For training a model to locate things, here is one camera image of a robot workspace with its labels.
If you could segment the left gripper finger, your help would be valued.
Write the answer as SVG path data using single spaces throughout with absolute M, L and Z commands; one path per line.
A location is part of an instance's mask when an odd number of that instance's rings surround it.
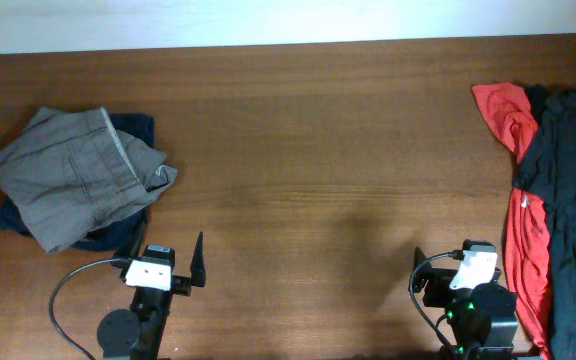
M 206 269 L 203 252 L 203 233 L 199 232 L 193 257 L 190 264 L 191 285 L 193 287 L 204 287 L 206 285 Z
M 115 251 L 113 255 L 114 265 L 125 265 L 139 255 L 143 244 L 147 221 L 140 221 L 130 233 L 128 239 Z

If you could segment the dark green Nike t-shirt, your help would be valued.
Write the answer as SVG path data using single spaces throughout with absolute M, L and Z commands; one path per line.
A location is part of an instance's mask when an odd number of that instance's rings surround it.
M 576 94 L 552 93 L 538 125 L 514 184 L 544 201 L 553 291 L 550 349 L 555 359 L 576 359 Z

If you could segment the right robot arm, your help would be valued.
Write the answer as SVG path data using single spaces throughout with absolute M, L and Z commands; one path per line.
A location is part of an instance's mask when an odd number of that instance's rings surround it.
M 449 360 L 511 359 L 518 329 L 517 295 L 499 284 L 496 247 L 466 240 L 426 256 L 417 247 L 408 292 Z

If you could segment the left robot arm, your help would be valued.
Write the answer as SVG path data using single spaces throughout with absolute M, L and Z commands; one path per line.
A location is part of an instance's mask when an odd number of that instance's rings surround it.
M 111 311 L 97 328 L 105 359 L 156 360 L 173 297 L 188 297 L 193 288 L 206 285 L 202 234 L 196 240 L 188 277 L 173 273 L 173 249 L 145 246 L 144 235 L 145 225 L 141 223 L 130 242 L 113 256 L 122 269 L 120 279 L 134 289 L 134 296 L 127 309 Z

